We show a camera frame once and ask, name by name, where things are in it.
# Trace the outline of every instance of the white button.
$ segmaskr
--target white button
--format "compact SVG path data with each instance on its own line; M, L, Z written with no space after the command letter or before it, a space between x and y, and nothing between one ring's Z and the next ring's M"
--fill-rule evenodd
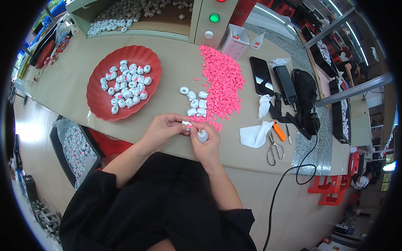
M205 37L208 39L211 39L213 37L213 32L212 31L205 31Z

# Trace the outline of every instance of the pile of pink pieces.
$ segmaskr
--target pile of pink pieces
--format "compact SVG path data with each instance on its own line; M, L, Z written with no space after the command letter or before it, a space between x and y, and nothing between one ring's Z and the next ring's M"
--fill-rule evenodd
M229 115L233 112L239 113L242 102L237 95L237 91L243 89L243 76L240 74L240 67L237 62L220 51L206 45L200 45L200 55L204 55L205 68L202 70L208 87L207 92L207 116L191 116L190 120L195 122L208 122L220 131L222 124L215 122L216 117L229 120Z

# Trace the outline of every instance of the black bag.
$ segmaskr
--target black bag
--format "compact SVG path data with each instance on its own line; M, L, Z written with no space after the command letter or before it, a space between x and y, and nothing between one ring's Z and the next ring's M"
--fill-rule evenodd
M311 114L317 99L317 85L314 78L306 71L294 69L292 73L292 82L297 95L295 102L296 111L300 114L300 126L307 126L308 117Z

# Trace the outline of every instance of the orange lighter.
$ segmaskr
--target orange lighter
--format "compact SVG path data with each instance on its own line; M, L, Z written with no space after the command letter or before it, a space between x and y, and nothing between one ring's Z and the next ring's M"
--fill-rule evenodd
M279 124L276 123L275 120L274 120L274 124L272 125L272 127L274 128L275 132L278 134L278 137L281 139L281 141L285 141L286 135L285 135L285 133L282 131L282 129L281 129L281 127L279 126Z

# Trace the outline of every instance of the hand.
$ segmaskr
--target hand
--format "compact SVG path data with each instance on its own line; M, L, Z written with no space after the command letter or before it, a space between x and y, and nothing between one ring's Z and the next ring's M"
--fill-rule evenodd
M191 143L193 144L194 154L201 162L205 170L208 172L220 165L219 161L219 145L221 143L221 136L218 132L208 123L191 123L193 126L190 128ZM208 140L201 143L197 138L198 130L205 130L208 133Z
M146 151L145 154L153 154L160 151L168 139L174 135L179 133L189 135L189 131L186 131L187 126L182 124L182 121L189 121L189 118L177 113L157 115L140 140L142 148Z

